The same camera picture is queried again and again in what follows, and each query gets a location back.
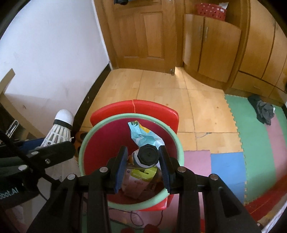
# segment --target cabinet drawer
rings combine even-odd
[[[237,73],[232,88],[251,92],[265,97],[269,97],[273,90],[272,85],[241,72]]]
[[[281,91],[279,88],[274,87],[269,98],[284,104],[287,101],[287,94]]]

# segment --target red basket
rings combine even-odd
[[[226,10],[216,4],[196,4],[197,14],[225,21]]]

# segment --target black bottle cap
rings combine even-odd
[[[159,153],[158,149],[150,144],[146,144],[139,148],[137,157],[141,164],[152,166],[158,163]]]

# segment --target door handle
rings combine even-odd
[[[207,41],[207,33],[208,33],[208,27],[206,27],[206,30],[205,30],[205,42]]]
[[[202,33],[201,33],[201,25],[200,25],[199,28],[198,28],[198,34],[199,34],[199,40],[201,40],[201,36],[202,36]]]

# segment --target wooden door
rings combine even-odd
[[[186,14],[183,32],[183,62],[191,69],[198,71],[202,45],[204,17]]]
[[[199,73],[227,82],[238,50],[241,30],[227,22],[205,17]]]
[[[262,77],[263,80],[273,85],[277,83],[285,63],[286,55],[287,38],[282,29],[276,23],[273,48]]]
[[[174,72],[175,0],[102,0],[119,68]]]
[[[271,53],[275,19],[257,0],[250,0],[250,7],[248,41],[239,70],[261,78]]]

